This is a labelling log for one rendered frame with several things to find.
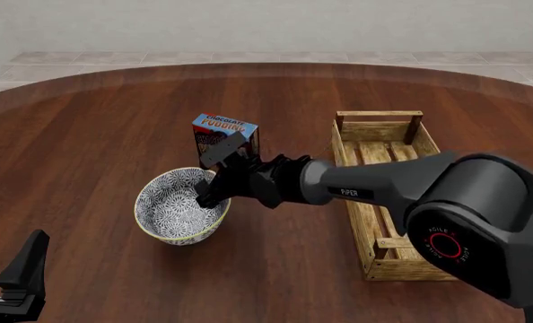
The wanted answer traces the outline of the small flat plate on stalk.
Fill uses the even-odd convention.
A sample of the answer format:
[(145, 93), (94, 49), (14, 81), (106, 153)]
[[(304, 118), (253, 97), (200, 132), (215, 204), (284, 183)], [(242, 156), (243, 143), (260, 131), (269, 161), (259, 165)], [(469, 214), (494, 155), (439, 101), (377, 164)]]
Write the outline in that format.
[(245, 136), (242, 132), (237, 131), (224, 138), (221, 142), (209, 147), (200, 156), (199, 160), (206, 169), (210, 169), (212, 166), (225, 161), (233, 153), (236, 153), (239, 147), (245, 143)]

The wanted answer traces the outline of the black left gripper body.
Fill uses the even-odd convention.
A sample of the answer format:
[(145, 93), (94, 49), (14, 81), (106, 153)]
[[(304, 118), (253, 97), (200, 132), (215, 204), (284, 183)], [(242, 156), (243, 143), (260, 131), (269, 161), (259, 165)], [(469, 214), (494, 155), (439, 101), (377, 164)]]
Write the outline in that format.
[(0, 323), (36, 322), (44, 306), (45, 300), (38, 295), (10, 301), (0, 298)]

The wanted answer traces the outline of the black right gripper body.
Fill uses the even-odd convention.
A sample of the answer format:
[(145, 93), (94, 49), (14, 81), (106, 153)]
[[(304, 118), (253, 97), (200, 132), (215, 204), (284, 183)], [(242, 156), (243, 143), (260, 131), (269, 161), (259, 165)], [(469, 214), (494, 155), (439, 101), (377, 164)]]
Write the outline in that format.
[(259, 154), (248, 156), (238, 150), (224, 150), (217, 154), (217, 164), (216, 201), (237, 196), (259, 200), (256, 189), (251, 185), (251, 177), (264, 164)]

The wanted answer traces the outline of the chocolate pudding box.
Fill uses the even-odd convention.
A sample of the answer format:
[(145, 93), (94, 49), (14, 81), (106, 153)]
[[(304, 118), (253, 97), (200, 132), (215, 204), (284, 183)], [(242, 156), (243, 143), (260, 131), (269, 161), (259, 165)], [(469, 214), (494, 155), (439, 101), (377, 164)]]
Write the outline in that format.
[(255, 124), (220, 115), (202, 113), (193, 120), (192, 128), (198, 157), (201, 157), (209, 147), (218, 144), (235, 132), (241, 132), (245, 136), (246, 143), (239, 148), (242, 153), (248, 156), (259, 155), (259, 130)]

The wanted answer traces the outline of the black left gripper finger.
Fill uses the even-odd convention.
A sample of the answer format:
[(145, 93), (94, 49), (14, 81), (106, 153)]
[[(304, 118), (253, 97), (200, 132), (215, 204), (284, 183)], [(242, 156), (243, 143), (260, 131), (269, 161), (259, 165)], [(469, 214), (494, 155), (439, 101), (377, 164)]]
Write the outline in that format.
[(3, 296), (45, 296), (44, 268), (49, 236), (36, 230), (0, 274)]

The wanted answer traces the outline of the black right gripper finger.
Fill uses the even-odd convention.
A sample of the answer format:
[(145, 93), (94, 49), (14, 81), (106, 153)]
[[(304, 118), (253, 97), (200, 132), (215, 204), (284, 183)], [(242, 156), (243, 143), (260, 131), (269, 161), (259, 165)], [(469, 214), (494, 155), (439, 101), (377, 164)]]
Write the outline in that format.
[(223, 200), (231, 197), (229, 185), (218, 175), (215, 175), (213, 179), (201, 179), (196, 183), (195, 191), (197, 203), (206, 209), (213, 209)]

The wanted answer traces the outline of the black white patterned bowl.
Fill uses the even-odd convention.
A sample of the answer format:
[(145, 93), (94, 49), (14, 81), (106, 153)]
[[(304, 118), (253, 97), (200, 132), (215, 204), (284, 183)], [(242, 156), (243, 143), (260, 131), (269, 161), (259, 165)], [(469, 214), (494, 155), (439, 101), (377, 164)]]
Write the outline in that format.
[(229, 199), (212, 209), (198, 204), (195, 185), (200, 180), (210, 182), (214, 176), (214, 171), (194, 167), (159, 175), (137, 196), (135, 221), (142, 231), (166, 244), (187, 246), (207, 239), (231, 206)]

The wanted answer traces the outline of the wooden slat tray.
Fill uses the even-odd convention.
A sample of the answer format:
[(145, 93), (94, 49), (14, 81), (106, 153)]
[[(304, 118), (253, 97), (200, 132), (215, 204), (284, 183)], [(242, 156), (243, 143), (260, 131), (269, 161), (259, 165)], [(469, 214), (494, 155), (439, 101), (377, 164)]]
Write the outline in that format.
[[(420, 111), (338, 111), (331, 144), (338, 166), (401, 162), (440, 150)], [(455, 281), (424, 260), (406, 236), (399, 236), (389, 211), (346, 201), (357, 254), (368, 281)]]

